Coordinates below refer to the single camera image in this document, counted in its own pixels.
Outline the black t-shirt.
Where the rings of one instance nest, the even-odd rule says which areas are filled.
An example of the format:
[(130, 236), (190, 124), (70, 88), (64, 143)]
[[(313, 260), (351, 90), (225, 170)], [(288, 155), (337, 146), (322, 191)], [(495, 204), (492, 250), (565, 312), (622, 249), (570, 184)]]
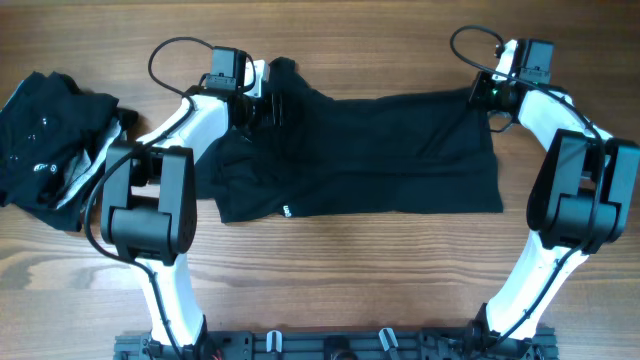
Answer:
[(336, 100), (292, 59), (269, 70), (281, 122), (229, 129), (195, 166), (196, 195), (223, 222), (502, 211), (488, 117), (468, 89)]

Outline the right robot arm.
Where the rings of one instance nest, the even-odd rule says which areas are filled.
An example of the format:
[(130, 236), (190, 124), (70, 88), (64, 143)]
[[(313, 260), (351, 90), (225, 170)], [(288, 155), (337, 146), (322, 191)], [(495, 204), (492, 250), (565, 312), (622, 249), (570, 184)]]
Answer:
[(543, 40), (500, 41), (497, 67), (480, 67), (473, 84), (471, 104), (509, 116), (546, 151), (528, 199), (526, 245), (467, 327), (465, 351), (475, 357), (523, 357), (571, 273), (626, 226), (639, 147), (599, 128), (551, 85), (553, 51)]

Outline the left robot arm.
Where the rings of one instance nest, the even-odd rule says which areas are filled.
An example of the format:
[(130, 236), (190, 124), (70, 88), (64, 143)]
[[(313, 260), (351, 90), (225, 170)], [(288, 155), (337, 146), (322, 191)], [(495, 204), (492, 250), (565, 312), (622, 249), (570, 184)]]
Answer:
[(141, 287), (152, 320), (144, 359), (210, 359), (215, 345), (191, 282), (187, 252), (197, 226), (195, 163), (233, 125), (262, 115), (269, 66), (246, 52), (214, 47), (212, 68), (181, 92), (178, 110), (133, 143), (106, 154), (101, 237)]

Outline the folded black shirt on pile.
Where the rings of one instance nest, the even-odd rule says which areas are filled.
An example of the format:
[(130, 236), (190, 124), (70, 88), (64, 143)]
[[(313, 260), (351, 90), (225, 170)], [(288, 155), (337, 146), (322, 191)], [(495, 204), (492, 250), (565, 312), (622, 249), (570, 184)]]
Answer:
[(118, 99), (81, 91), (53, 72), (24, 79), (1, 109), (1, 204), (49, 206), (70, 186), (68, 166), (95, 148)]

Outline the left white rail clip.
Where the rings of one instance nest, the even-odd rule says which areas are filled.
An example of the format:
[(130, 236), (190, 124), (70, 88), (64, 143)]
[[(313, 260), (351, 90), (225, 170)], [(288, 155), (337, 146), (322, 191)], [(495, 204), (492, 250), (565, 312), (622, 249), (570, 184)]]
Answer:
[(271, 330), (265, 340), (267, 353), (281, 353), (283, 350), (283, 335), (279, 330)]

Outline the white rail clip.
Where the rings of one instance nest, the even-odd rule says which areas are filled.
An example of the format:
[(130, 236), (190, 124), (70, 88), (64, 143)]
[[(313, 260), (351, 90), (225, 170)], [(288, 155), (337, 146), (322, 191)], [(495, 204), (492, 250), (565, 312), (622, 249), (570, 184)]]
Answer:
[(382, 328), (379, 333), (379, 340), (388, 360), (400, 360), (398, 354), (398, 341), (395, 332), (390, 327)]
[(271, 330), (265, 340), (267, 353), (281, 353), (283, 350), (283, 335), (279, 330)]

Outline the right white rail clip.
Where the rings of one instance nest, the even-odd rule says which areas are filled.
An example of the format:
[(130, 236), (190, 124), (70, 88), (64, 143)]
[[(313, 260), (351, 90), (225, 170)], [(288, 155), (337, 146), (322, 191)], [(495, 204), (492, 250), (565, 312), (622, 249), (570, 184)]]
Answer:
[(398, 354), (398, 341), (395, 332), (390, 327), (382, 328), (379, 333), (379, 340), (388, 360), (400, 360)]

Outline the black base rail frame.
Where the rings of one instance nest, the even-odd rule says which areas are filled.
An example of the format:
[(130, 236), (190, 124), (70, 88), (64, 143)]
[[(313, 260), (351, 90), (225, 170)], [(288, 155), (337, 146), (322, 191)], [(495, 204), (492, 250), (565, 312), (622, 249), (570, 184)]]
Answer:
[[(267, 333), (249, 331), (211, 331), (195, 345), (176, 352), (149, 333), (118, 336), (114, 344), (116, 359), (227, 359), (227, 360), (330, 360), (387, 359), (378, 331), (282, 333), (281, 353), (266, 352)], [(464, 344), (462, 328), (423, 328), (396, 331), (400, 359), (526, 359), (558, 360), (557, 339), (552, 328), (542, 328), (532, 338), (506, 340), (486, 352), (471, 351)]]

